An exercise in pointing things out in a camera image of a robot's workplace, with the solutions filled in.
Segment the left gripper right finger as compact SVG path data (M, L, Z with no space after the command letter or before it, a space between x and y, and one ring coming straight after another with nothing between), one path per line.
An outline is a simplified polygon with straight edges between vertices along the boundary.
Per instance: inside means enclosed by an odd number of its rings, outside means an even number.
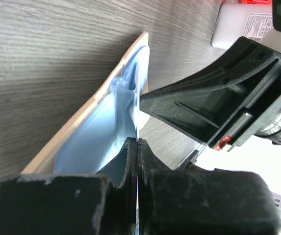
M276 235L281 216L256 173L171 170L140 139L139 232L142 235Z

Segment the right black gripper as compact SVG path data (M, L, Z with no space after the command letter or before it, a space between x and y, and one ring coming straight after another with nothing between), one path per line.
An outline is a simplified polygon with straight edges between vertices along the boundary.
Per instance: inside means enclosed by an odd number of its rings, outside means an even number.
M142 95L140 110L213 149L253 135L281 144L281 53L241 37L203 70Z

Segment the beige leather card holder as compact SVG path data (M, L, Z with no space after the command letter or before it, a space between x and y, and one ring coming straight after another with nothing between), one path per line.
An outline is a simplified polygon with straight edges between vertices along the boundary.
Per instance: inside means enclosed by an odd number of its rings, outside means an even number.
M148 92L149 34L127 49L100 88L57 131L21 172L25 182L49 184L57 176L92 175L138 138L149 120L140 111Z

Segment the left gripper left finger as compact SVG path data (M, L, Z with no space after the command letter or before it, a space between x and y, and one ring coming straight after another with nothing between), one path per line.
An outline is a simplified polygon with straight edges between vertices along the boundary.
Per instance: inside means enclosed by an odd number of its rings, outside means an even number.
M0 180L0 235L132 235L137 140L95 174L20 174Z

